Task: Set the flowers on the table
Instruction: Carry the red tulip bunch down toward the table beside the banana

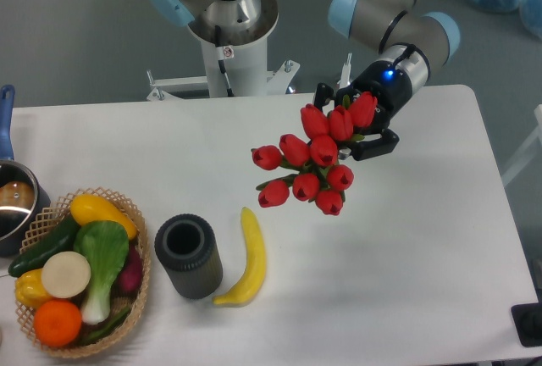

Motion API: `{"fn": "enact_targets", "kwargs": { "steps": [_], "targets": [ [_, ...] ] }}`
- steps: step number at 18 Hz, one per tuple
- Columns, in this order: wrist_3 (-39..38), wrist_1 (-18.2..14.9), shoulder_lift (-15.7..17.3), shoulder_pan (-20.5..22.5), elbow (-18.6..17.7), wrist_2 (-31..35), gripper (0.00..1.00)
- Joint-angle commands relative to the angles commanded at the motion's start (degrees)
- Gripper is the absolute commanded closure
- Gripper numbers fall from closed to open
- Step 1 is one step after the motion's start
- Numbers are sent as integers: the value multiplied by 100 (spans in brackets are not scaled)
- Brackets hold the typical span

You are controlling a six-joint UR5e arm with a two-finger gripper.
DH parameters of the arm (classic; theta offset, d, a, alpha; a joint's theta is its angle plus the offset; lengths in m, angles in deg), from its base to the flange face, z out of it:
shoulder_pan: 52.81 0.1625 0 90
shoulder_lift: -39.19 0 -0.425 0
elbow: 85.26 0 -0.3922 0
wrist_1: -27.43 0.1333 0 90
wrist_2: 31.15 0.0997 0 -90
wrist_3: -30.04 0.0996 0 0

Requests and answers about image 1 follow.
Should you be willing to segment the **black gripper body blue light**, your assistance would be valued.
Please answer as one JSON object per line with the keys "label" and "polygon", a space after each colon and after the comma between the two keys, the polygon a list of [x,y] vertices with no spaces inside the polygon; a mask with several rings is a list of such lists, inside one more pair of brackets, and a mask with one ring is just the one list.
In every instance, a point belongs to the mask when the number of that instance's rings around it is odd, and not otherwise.
{"label": "black gripper body blue light", "polygon": [[354,103],[364,92],[377,99],[373,121],[356,131],[368,135],[389,127],[390,120],[429,80],[430,67],[413,44],[396,44],[385,50],[352,83],[335,94],[335,104]]}

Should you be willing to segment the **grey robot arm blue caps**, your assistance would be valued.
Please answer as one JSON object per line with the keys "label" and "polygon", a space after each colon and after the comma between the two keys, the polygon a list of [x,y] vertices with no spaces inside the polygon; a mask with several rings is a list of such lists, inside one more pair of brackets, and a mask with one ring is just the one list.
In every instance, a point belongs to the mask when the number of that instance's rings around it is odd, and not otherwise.
{"label": "grey robot arm blue caps", "polygon": [[[200,42],[211,97],[261,96],[281,88],[267,70],[267,40],[279,10],[276,0],[149,0],[171,24],[187,27]],[[319,85],[314,104],[341,104],[370,92],[377,106],[362,139],[339,149],[361,161],[390,153],[399,139],[390,120],[453,56],[461,37],[448,15],[412,14],[418,0],[332,0],[329,25],[378,53],[358,77],[348,70],[340,86]]]}

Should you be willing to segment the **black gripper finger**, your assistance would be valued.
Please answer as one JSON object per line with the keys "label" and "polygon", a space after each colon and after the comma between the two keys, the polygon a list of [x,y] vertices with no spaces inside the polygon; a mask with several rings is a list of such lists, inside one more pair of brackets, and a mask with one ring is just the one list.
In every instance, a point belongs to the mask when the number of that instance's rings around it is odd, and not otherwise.
{"label": "black gripper finger", "polygon": [[363,161],[377,158],[392,153],[399,141],[399,136],[393,130],[383,129],[379,132],[379,138],[375,140],[348,141],[340,146],[338,159],[353,158],[356,161]]}
{"label": "black gripper finger", "polygon": [[318,83],[312,99],[313,106],[328,115],[336,106],[335,89],[325,83]]}

